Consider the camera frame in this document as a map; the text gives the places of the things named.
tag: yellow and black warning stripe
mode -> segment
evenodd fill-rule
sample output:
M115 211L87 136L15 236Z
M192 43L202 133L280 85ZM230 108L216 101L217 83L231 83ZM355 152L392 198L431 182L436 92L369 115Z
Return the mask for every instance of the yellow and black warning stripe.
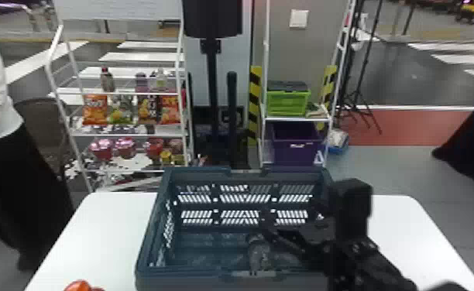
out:
M324 80L322 81L322 89L320 95L324 106L331 112L331 103L333 102L333 91L335 89L335 77L337 71L336 65L329 65L325 68Z
M249 104L248 104L248 146L257 144L260 128L260 78L263 75L261 66L252 66L249 74Z

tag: gray wall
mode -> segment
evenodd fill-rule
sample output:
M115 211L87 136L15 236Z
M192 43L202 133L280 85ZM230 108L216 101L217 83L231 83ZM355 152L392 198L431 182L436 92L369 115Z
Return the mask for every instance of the gray wall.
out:
M255 0L253 64L263 64L266 0ZM271 0L269 80L302 80L313 100L331 63L346 0ZM306 29L290 29L291 9L309 10Z

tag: person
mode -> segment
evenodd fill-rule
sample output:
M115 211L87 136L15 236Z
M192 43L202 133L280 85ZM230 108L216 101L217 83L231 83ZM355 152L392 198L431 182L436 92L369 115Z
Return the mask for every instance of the person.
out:
M37 269L73 214L67 188L38 152L7 95L0 57L0 239Z

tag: black speaker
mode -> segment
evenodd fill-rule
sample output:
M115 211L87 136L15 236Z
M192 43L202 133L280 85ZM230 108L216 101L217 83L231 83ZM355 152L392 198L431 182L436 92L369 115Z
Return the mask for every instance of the black speaker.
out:
M184 33L198 39L242 34L242 0L183 0Z

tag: red floor mat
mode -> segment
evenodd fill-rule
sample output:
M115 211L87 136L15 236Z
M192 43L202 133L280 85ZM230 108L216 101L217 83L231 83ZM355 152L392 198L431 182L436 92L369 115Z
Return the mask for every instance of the red floor mat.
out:
M347 117L342 128L354 146L439 146L455 132L470 111L374 110L383 133L380 135L369 116L371 128L356 116Z

